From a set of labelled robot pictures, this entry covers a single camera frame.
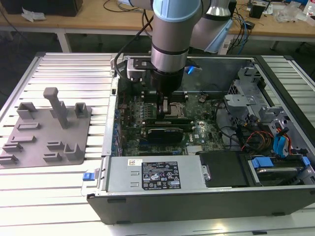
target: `wooden workbench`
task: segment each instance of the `wooden workbench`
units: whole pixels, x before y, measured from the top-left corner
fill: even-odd
[[[76,17],[46,16],[45,21],[34,23],[27,21],[21,15],[8,15],[8,20],[20,31],[55,32],[64,52],[70,52],[66,37],[67,33],[95,34],[136,34],[142,28],[141,13],[115,13],[103,8],[105,0],[84,0],[82,8]],[[238,0],[237,8],[246,0]],[[114,0],[106,5],[110,9],[119,10]],[[276,41],[315,41],[315,27],[303,21],[277,23],[273,16],[266,15],[260,19],[248,18],[249,12],[239,9],[245,20],[255,23],[251,33],[252,39]],[[0,16],[0,30],[13,31],[4,17]],[[237,35],[240,26],[233,24],[230,35]]]

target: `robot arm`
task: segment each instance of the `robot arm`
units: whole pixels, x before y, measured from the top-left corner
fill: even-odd
[[[215,52],[224,41],[230,26],[229,0],[119,1],[154,11],[151,84],[163,117],[172,92],[181,86],[189,46]]]

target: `gray floor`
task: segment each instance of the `gray floor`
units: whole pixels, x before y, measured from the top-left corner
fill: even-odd
[[[59,42],[54,34],[24,33],[31,45],[20,35],[13,33],[13,41],[0,40],[0,107],[13,91],[23,76],[31,59],[36,52],[61,52]],[[73,52],[117,52],[132,36],[103,35],[102,42],[96,35],[69,35]],[[291,55],[300,66],[310,75],[315,69],[315,44],[305,45],[299,53],[295,52],[300,42],[280,42],[275,51],[270,50],[270,41],[249,40],[242,51],[242,55]],[[126,52],[147,53],[151,42],[147,36],[141,36]]]

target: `blue connector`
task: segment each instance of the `blue connector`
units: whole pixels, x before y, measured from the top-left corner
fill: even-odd
[[[311,164],[310,160],[306,156],[302,157],[302,161],[306,167]]]
[[[173,156],[179,155],[180,153],[181,153],[181,151],[173,151]]]
[[[252,160],[252,165],[255,169],[257,168],[265,168],[265,167],[273,167],[274,164],[271,161],[270,157],[262,156],[262,157],[255,157]]]
[[[95,173],[84,173],[83,174],[83,181],[94,181],[95,180]]]

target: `power supply label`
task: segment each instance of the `power supply label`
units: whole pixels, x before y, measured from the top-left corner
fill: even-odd
[[[177,161],[142,162],[144,190],[180,189],[181,180]]]

